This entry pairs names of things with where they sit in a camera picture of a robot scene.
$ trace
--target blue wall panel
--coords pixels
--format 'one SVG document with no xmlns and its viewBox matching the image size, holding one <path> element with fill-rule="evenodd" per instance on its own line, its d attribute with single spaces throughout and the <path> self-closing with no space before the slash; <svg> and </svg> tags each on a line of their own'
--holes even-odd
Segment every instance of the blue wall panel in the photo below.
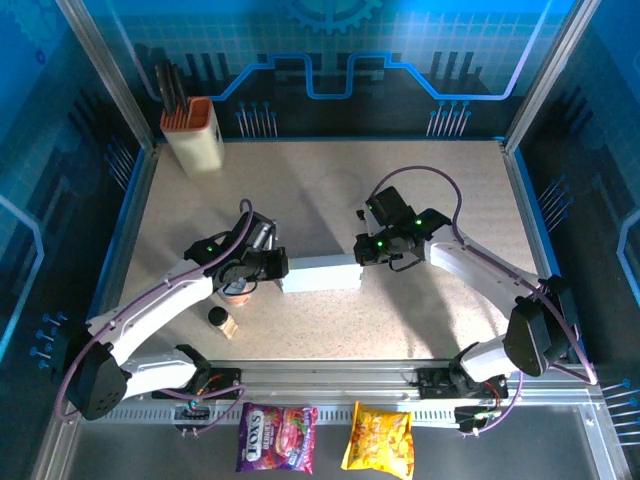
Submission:
<svg viewBox="0 0 640 480">
<path fill-rule="evenodd" d="M 55 2 L 0 12 L 0 477 L 22 479 L 56 322 L 86 320 L 138 145 Z"/>
<path fill-rule="evenodd" d="M 587 351 L 605 386 L 630 377 L 634 388 L 640 382 L 638 19 L 636 1 L 601 2 L 522 143 Z M 629 447 L 635 478 L 640 451 Z"/>
<path fill-rule="evenodd" d="M 153 67 L 170 59 L 187 93 L 212 97 L 226 137 L 270 136 L 255 120 L 247 128 L 240 107 L 257 102 L 259 117 L 268 101 L 284 137 L 455 138 L 505 134 L 572 4 L 93 0 L 88 8 L 153 126 Z"/>
</svg>

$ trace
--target chip bag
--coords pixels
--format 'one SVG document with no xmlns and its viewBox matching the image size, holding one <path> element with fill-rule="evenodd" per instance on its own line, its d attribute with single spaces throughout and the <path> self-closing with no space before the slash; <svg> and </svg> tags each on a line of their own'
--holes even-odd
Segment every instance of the chip bag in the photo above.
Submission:
<svg viewBox="0 0 640 480">
<path fill-rule="evenodd" d="M 296 470 L 313 473 L 318 409 L 245 403 L 240 420 L 236 472 Z"/>
<path fill-rule="evenodd" d="M 372 468 L 411 480 L 415 463 L 411 413 L 386 412 L 356 402 L 343 470 Z"/>
</svg>

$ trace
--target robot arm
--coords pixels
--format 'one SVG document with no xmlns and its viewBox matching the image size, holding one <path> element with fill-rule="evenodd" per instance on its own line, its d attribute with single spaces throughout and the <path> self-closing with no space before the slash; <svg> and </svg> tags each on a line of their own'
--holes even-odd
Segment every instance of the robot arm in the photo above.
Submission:
<svg viewBox="0 0 640 480">
<path fill-rule="evenodd" d="M 357 214 L 368 230 L 356 237 L 354 253 L 358 263 L 363 266 L 387 263 L 400 272 L 427 261 L 462 279 L 509 319 L 506 335 L 474 344 L 451 362 L 450 380 L 461 395 L 492 377 L 516 370 L 540 376 L 567 352 L 568 338 L 551 312 L 525 286 L 525 282 L 542 286 L 545 295 L 560 309 L 561 303 L 570 304 L 561 302 L 568 295 L 562 279 L 541 281 L 457 232 L 464 241 L 461 243 L 449 218 L 433 209 L 416 214 L 393 187 L 367 200 Z M 514 281 L 513 276 L 472 253 L 471 247 L 515 273 L 522 282 Z M 416 259 L 395 268 L 407 254 Z"/>
<path fill-rule="evenodd" d="M 238 241 L 249 218 L 246 235 L 224 261 L 205 270 L 199 268 L 227 252 Z M 283 278 L 288 273 L 288 261 L 284 248 L 274 247 L 276 234 L 272 220 L 258 213 L 250 217 L 245 213 L 231 232 L 195 242 L 182 260 L 131 302 L 92 318 L 87 325 L 69 322 L 56 336 L 52 380 L 60 383 L 79 352 L 93 339 L 95 343 L 73 374 L 66 392 L 88 420 L 106 415 L 121 400 L 134 395 L 195 387 L 197 377 L 206 377 L 207 372 L 199 372 L 203 358 L 193 348 L 177 346 L 170 353 L 151 357 L 131 358 L 132 354 L 179 313 L 225 285 L 240 279 L 263 282 Z M 111 327 L 96 342 L 95 336 L 108 324 Z"/>
</svg>

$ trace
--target white foam block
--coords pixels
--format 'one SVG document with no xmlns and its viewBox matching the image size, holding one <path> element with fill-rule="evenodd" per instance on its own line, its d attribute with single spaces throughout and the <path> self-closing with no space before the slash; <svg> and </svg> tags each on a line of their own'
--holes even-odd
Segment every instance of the white foam block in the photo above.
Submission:
<svg viewBox="0 0 640 480">
<path fill-rule="evenodd" d="M 282 280 L 284 293 L 360 288 L 363 267 L 353 255 L 324 255 L 289 260 L 289 274 Z"/>
</svg>

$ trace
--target beige table surface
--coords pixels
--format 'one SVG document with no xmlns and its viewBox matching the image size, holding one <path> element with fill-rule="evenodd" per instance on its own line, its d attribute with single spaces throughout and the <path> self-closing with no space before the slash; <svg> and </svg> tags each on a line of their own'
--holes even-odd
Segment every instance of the beige table surface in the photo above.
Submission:
<svg viewBox="0 0 640 480">
<path fill-rule="evenodd" d="M 460 227 L 509 262 L 535 271 L 496 142 L 361 141 L 231 143 L 219 172 L 188 179 L 164 147 L 122 299 L 160 278 L 195 241 L 232 227 L 238 203 L 281 225 L 290 258 L 351 253 L 363 225 L 355 211 L 391 170 L 423 164 L 462 189 Z M 419 212 L 451 216 L 455 194 L 427 172 L 395 177 Z M 173 319 L 140 349 L 189 343 L 209 359 L 406 359 L 451 357 L 506 331 L 507 320 L 456 277 L 420 264 L 396 274 L 365 268 L 359 290 L 283 294 L 261 284 L 249 304 L 229 308 L 239 330 L 227 340 L 206 323 L 217 295 Z"/>
</svg>

